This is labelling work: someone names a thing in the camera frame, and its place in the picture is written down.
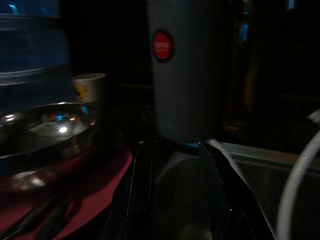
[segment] label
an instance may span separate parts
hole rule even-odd
[[[153,38],[153,51],[158,62],[165,63],[173,54],[173,41],[169,33],[159,30]]]

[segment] white wire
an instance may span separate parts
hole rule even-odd
[[[304,175],[320,150],[320,131],[312,138],[295,162],[282,192],[276,221],[277,240],[289,240],[297,193]]]

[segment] red placemat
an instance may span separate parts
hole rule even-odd
[[[69,207],[66,215],[67,223],[55,239],[68,236],[111,204],[113,193],[132,159],[133,155],[129,148],[122,146],[114,160],[100,167],[83,183],[80,193]],[[49,191],[40,191],[20,194],[15,197],[13,195],[0,195],[0,231],[16,222],[32,207],[41,203],[49,194]],[[41,225],[34,231],[17,239],[33,239],[40,227]]]

